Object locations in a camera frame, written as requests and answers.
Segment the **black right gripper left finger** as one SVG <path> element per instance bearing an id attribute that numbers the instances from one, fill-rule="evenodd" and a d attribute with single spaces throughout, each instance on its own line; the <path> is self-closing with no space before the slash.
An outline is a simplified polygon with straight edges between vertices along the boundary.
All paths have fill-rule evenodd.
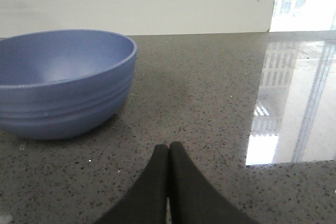
<path id="1" fill-rule="evenodd" d="M 169 148 L 156 145 L 129 191 L 96 223 L 165 223 Z"/>

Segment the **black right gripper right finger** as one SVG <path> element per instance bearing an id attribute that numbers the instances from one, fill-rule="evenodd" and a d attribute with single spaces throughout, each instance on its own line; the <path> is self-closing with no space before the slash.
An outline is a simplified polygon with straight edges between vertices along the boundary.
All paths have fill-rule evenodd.
<path id="1" fill-rule="evenodd" d="M 181 142 L 170 144 L 169 161 L 172 223 L 256 223 L 209 183 Z"/>

